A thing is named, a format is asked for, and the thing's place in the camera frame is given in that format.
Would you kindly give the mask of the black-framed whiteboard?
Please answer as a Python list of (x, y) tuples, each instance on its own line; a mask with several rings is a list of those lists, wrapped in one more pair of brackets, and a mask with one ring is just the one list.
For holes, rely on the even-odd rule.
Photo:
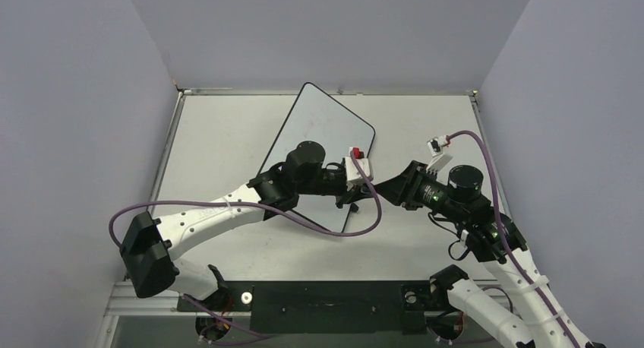
[[(324, 166), (329, 162), (340, 163), (349, 155), (351, 147), (358, 147), (368, 155), (375, 135), (371, 124), (307, 82), (300, 89), (260, 171), (284, 161), (287, 153), (302, 141), (314, 141), (324, 148)], [(336, 233), (344, 231), (349, 218), (349, 208), (336, 207), (332, 196), (302, 195), (292, 212)]]

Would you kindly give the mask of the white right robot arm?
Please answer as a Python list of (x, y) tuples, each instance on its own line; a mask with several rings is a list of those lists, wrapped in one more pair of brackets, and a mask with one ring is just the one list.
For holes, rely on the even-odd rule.
[(423, 163), (411, 162), (399, 175), (375, 185), (379, 196), (406, 210), (421, 207), (453, 223), (456, 234), (490, 272), (513, 304), (509, 311), (455, 265), (430, 278), (428, 297), (439, 308), (460, 310), (504, 347), (598, 347), (573, 322), (535, 266), (526, 240), (513, 221), (496, 214), (481, 193), (483, 173), (455, 166), (447, 184)]

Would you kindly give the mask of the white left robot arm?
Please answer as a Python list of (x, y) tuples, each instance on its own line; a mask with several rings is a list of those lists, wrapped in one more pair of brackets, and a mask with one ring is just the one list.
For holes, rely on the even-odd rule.
[(353, 198), (373, 197), (371, 162), (352, 147), (340, 163), (324, 165), (324, 148), (302, 141), (284, 161), (210, 202), (187, 201), (186, 211), (153, 217), (147, 204), (134, 216), (116, 245), (137, 297), (145, 299), (166, 290), (188, 294), (206, 309), (226, 302), (225, 281), (212, 265), (183, 259), (192, 248), (237, 227), (280, 215), (325, 235), (324, 229), (292, 213), (302, 195), (334, 196), (338, 207)]

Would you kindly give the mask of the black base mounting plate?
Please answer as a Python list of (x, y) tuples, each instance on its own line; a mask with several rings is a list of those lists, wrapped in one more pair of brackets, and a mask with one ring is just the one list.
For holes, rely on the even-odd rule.
[(462, 314), (428, 280), (229, 281), (209, 307), (254, 336), (404, 335), (457, 338)]

